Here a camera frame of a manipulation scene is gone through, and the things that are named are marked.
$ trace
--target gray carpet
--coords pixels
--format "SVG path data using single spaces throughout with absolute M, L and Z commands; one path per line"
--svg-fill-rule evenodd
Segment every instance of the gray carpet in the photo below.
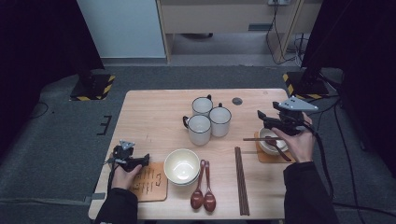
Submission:
M 0 199 L 69 200 L 69 205 L 1 203 L 0 223 L 90 223 L 89 203 L 84 203 L 84 198 L 91 196 L 95 188 L 127 91 L 286 89 L 282 75 L 288 71 L 298 71 L 299 68 L 136 66 L 108 67 L 106 70 L 114 74 L 116 79 L 103 101 L 69 101 L 69 94 L 78 81 L 77 76 L 64 78 L 44 88 L 40 98 L 43 104 L 37 104 L 32 113 L 34 118 L 26 122 L 0 167 Z M 336 99 L 323 99 L 313 104 L 324 109 Z M 345 111 L 337 107 L 337 115 L 351 156 L 360 205 L 395 213 L 396 181 L 374 152 L 360 149 L 359 139 Z M 112 120 L 106 134 L 98 135 L 104 130 L 101 123 L 107 122 L 105 116 L 111 116 Z M 319 126 L 323 139 L 334 185 L 334 201 L 354 204 L 347 154 L 334 113 L 332 110 L 324 113 L 320 123 L 319 115 L 312 115 L 311 118 Z M 318 149 L 314 156 L 320 174 L 324 176 Z M 356 209 L 337 206 L 336 211 L 342 223 L 361 223 Z M 368 211 L 362 211 L 362 216 L 366 223 L 396 221 L 394 217 Z

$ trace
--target wooden desk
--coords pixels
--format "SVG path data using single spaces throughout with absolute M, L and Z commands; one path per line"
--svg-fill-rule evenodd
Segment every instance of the wooden desk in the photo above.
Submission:
M 216 104 L 232 112 L 229 133 L 224 137 L 212 136 L 209 143 L 198 147 L 190 142 L 188 130 L 182 124 L 184 115 L 191 115 L 191 103 L 200 96 L 212 95 Z M 234 105 L 232 99 L 239 97 L 243 103 Z M 139 203 L 139 219 L 277 219 L 284 217 L 283 170 L 287 163 L 261 163 L 255 142 L 243 141 L 253 137 L 262 127 L 257 110 L 277 118 L 273 101 L 286 100 L 287 94 L 280 89 L 232 89 L 232 90 L 173 90 L 129 91 L 120 112 L 108 153 L 119 144 L 120 139 L 135 142 L 134 156 L 150 154 L 150 161 L 164 161 L 175 149 L 193 150 L 200 159 L 210 161 L 211 189 L 217 199 L 216 210 L 210 214 L 202 206 L 194 211 L 190 196 L 197 182 L 187 187 L 168 183 L 167 199 L 163 202 Z M 241 147 L 247 184 L 250 216 L 239 215 L 239 199 L 236 178 L 234 148 Z M 95 192 L 106 192 L 109 167 L 105 165 Z M 205 177 L 202 182 L 205 194 Z M 103 200 L 93 200 L 89 217 L 95 219 Z
M 156 0 L 163 43 L 171 60 L 174 34 L 246 33 L 250 25 L 271 27 L 275 7 L 266 0 Z M 291 0 L 279 6 L 269 45 L 277 62 L 283 62 L 291 36 L 310 33 L 322 0 Z

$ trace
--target bowl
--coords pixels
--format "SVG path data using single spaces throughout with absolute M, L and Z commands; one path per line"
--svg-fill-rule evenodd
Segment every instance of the bowl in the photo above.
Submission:
M 265 137 L 265 136 L 271 136 L 271 137 L 277 137 L 277 135 L 266 128 L 262 128 L 259 132 L 260 137 Z M 260 148 L 267 154 L 273 155 L 273 156 L 278 156 L 279 152 L 276 150 L 275 147 L 268 145 L 265 141 L 260 141 L 259 142 Z M 288 150 L 288 145 L 286 145 L 285 141 L 283 140 L 276 140 L 276 145 L 280 148 L 281 151 L 285 152 Z
M 197 179 L 200 173 L 200 160 L 193 151 L 180 148 L 166 157 L 163 169 L 166 177 L 173 184 L 186 186 Z

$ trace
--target white mug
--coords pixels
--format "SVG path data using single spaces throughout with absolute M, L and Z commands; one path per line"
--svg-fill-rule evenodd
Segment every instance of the white mug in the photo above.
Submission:
M 212 96 L 198 97 L 192 102 L 192 114 L 209 116 L 210 110 L 213 108 Z
M 213 108 L 209 113 L 212 124 L 212 134 L 216 137 L 222 137 L 230 130 L 231 112 L 219 103 L 218 107 Z
M 194 115 L 191 118 L 183 117 L 184 126 L 189 129 L 190 141 L 197 146 L 203 146 L 210 140 L 211 123 L 204 115 Z

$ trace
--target cutting board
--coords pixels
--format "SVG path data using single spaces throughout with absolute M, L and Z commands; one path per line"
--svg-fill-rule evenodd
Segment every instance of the cutting board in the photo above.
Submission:
M 158 202 L 166 199 L 168 178 L 163 170 L 163 162 L 151 162 L 143 167 L 134 177 L 134 183 L 129 188 L 142 202 Z
M 259 133 L 254 133 L 254 137 L 258 138 Z M 256 141 L 256 148 L 257 148 L 257 156 L 259 158 L 260 162 L 267 162 L 267 163 L 293 163 L 295 162 L 295 159 L 290 155 L 290 152 L 287 150 L 285 151 L 285 155 L 287 155 L 291 161 L 285 161 L 280 155 L 269 155 L 265 153 L 261 148 L 260 148 L 260 142 Z

